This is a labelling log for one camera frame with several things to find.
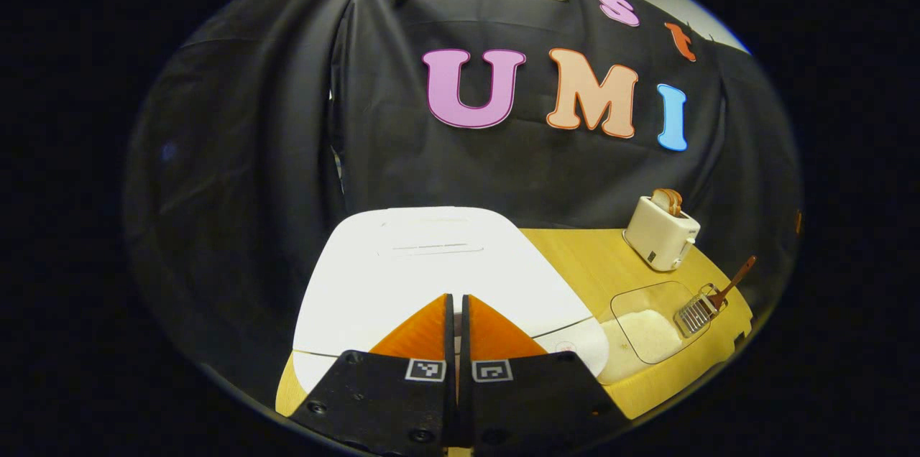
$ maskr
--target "toast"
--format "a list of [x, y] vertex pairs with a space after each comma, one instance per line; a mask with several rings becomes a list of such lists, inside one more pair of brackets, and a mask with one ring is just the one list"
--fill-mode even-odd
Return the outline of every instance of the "toast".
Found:
[[659, 188], [651, 193], [651, 203], [664, 209], [664, 211], [668, 211], [668, 214], [673, 217], [680, 216], [681, 202], [683, 201], [681, 194], [674, 191], [674, 189]]

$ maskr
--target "wooden spatula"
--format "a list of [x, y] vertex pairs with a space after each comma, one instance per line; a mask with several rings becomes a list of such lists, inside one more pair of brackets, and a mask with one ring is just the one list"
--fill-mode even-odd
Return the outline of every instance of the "wooden spatula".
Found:
[[745, 263], [742, 268], [740, 268], [738, 273], [735, 274], [732, 282], [729, 283], [729, 286], [725, 287], [725, 290], [720, 291], [716, 295], [707, 296], [707, 299], [709, 299], [709, 302], [716, 307], [716, 310], [719, 310], [719, 308], [722, 307], [722, 301], [725, 300], [725, 296], [729, 294], [729, 290], [731, 290], [736, 284], [738, 284], [740, 280], [743, 279], [743, 277], [745, 277], [745, 275], [748, 273], [748, 270], [753, 267], [753, 263], [755, 263], [755, 261], [757, 261], [757, 257], [755, 255], [749, 257], [747, 263]]

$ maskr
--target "white toaster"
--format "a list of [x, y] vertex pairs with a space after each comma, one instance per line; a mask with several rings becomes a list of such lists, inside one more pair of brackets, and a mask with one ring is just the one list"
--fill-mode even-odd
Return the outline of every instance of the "white toaster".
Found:
[[649, 267], [667, 272], [681, 266], [697, 234], [699, 222], [690, 215], [681, 212], [673, 217], [653, 204], [650, 196], [641, 196], [623, 238]]

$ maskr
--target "metal spatula head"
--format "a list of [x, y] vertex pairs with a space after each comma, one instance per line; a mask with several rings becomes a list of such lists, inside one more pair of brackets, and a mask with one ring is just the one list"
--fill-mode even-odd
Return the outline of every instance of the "metal spatula head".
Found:
[[[674, 322], [680, 327], [681, 332], [684, 332], [685, 337], [692, 336], [693, 333], [702, 329], [703, 326], [713, 319], [713, 317], [719, 314], [719, 309], [722, 307], [722, 303], [725, 303], [725, 297], [727, 293], [729, 293], [729, 290], [742, 280], [755, 261], [757, 261], [757, 257], [748, 258], [738, 273], [735, 274], [729, 286], [725, 287], [725, 290], [713, 296], [709, 296], [704, 291], [700, 290], [700, 293], [694, 296], [693, 299], [690, 299], [689, 303], [680, 310], [677, 310], [677, 313], [674, 314]], [[707, 284], [707, 287], [713, 287], [713, 289], [715, 289], [712, 283]]]

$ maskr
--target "pink letter u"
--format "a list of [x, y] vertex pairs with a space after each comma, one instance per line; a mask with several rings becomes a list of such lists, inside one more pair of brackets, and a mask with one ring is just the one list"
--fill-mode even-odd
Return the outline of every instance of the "pink letter u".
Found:
[[482, 58], [492, 65], [492, 95], [480, 107], [460, 103], [460, 67], [469, 62], [467, 51], [439, 49], [421, 58], [428, 66], [428, 109], [437, 119], [463, 129], [487, 129], [512, 112], [517, 67], [527, 58], [508, 49], [486, 51]]

